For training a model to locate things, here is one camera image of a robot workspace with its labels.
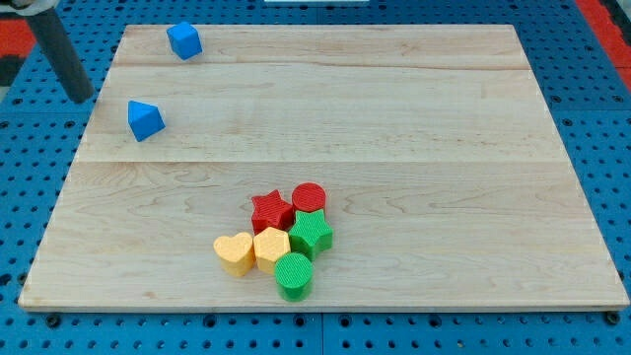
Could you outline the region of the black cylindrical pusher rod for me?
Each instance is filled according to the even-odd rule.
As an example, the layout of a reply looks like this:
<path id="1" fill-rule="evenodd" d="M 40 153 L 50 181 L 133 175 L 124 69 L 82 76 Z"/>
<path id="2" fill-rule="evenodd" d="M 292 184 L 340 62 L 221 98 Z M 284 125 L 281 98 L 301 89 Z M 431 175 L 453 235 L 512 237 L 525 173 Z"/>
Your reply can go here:
<path id="1" fill-rule="evenodd" d="M 69 100 L 81 104 L 90 99 L 95 88 L 56 11 L 26 16 L 26 22 Z"/>

